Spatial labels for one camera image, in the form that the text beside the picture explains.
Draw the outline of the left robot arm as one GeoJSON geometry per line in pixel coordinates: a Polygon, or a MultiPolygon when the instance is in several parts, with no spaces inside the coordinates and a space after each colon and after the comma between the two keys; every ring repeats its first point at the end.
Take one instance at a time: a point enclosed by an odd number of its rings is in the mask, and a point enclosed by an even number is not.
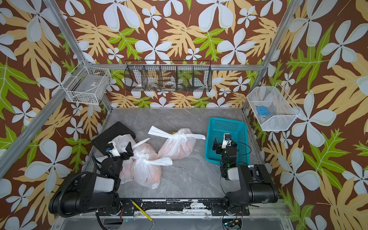
{"type": "Polygon", "coordinates": [[[108,156],[102,161],[92,156],[98,172],[69,174],[51,198],[49,212],[64,218],[93,211],[118,214],[121,211],[117,193],[121,182],[119,175],[123,162],[132,156],[131,142],[118,156],[108,156]]]}

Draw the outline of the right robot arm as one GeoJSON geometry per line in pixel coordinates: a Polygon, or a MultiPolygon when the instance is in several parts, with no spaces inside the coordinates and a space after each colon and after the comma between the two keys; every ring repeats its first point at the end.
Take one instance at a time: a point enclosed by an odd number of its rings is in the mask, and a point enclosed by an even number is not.
{"type": "Polygon", "coordinates": [[[223,206],[227,208],[246,207],[253,204],[275,203],[278,200],[277,189],[272,182],[265,165],[249,165],[241,161],[241,157],[251,153],[250,147],[245,151],[238,149],[238,142],[234,142],[230,135],[226,134],[222,143],[214,140],[212,150],[220,155],[220,181],[238,181],[240,189],[232,192],[224,192],[223,206]]]}

